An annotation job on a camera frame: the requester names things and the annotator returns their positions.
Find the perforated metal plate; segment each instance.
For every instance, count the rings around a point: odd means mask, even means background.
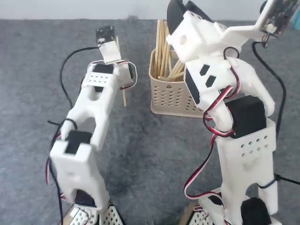
[[[121,217],[114,206],[108,208],[103,225],[123,225]]]
[[[213,225],[213,222],[204,212],[195,212],[188,225]]]

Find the plastic basket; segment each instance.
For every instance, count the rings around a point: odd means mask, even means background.
[[[202,118],[203,112],[196,105],[186,84],[166,82],[153,76],[155,50],[151,53],[149,77],[151,81],[151,111],[155,114]]]

